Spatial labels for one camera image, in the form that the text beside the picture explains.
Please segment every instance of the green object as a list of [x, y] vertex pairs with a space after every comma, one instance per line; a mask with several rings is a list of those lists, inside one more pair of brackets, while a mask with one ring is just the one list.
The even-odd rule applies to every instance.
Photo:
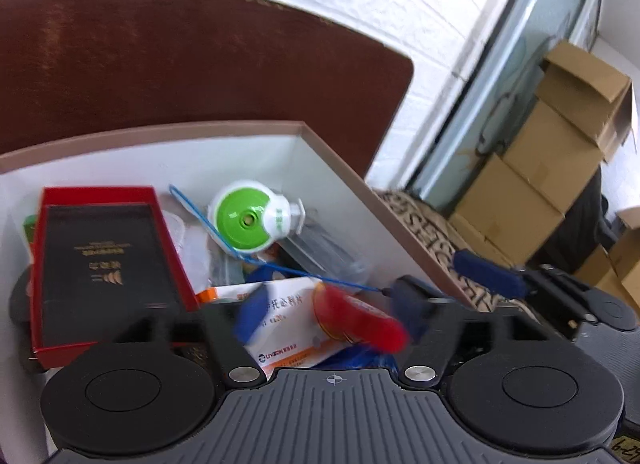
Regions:
[[259, 248], [270, 241], [262, 217], [269, 196], [250, 187], [236, 189], [218, 206], [216, 228], [231, 247], [240, 250]]
[[24, 231], [24, 236], [27, 237], [27, 242], [29, 244], [33, 244], [33, 238], [36, 234], [37, 220], [37, 215], [29, 215], [22, 223], [22, 230]]

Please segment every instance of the red box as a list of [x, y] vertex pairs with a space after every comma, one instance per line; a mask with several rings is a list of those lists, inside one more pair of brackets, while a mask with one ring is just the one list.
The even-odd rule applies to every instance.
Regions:
[[46, 187], [42, 192], [40, 214], [34, 237], [34, 263], [31, 275], [31, 346], [38, 361], [45, 368], [62, 367], [97, 343], [44, 346], [42, 339], [42, 275], [44, 270], [45, 235], [47, 231], [48, 207], [52, 205], [117, 205], [146, 204], [151, 209], [152, 219], [158, 232], [162, 252], [169, 272], [178, 290], [180, 301], [187, 311], [196, 311], [198, 301], [182, 269], [182, 264], [171, 241], [162, 217], [158, 199], [150, 186], [123, 187]]

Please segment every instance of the patterned fabric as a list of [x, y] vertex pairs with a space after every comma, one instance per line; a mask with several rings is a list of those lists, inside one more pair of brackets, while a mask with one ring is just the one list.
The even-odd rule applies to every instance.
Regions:
[[468, 248], [457, 232], [436, 212], [399, 191], [378, 191], [380, 199], [398, 217], [427, 251], [458, 283], [478, 311], [491, 312], [504, 298], [491, 295], [482, 285], [459, 276], [451, 265], [453, 253]]

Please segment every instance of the black round object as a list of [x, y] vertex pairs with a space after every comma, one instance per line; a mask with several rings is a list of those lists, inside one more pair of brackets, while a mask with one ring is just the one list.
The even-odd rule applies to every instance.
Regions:
[[604, 443], [623, 392], [606, 368], [569, 343], [518, 341], [462, 365], [447, 396], [475, 433], [506, 450], [563, 455]]
[[213, 400], [212, 381], [195, 363], [153, 343], [114, 343], [55, 374], [40, 408], [58, 447], [133, 456], [190, 434]]

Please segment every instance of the cardboard box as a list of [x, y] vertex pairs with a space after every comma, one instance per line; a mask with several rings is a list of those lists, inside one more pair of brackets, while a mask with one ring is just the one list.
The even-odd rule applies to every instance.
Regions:
[[476, 254], [502, 267], [513, 267], [515, 265], [459, 213], [454, 213], [449, 217], [449, 224], [456, 229]]
[[455, 210], [514, 264], [524, 264], [564, 215], [493, 155]]
[[620, 282], [628, 293], [640, 303], [640, 207], [618, 212], [627, 230], [609, 251]]
[[609, 161], [631, 130], [631, 80], [568, 42], [560, 42], [542, 65], [536, 96], [578, 127]]
[[543, 101], [503, 157], [562, 213], [571, 208], [602, 159], [597, 146]]
[[575, 272], [575, 277], [585, 284], [593, 285], [610, 295], [624, 301], [633, 307], [640, 317], [640, 306], [627, 292], [616, 274], [605, 249], [598, 245], [591, 255], [584, 261], [580, 269]]

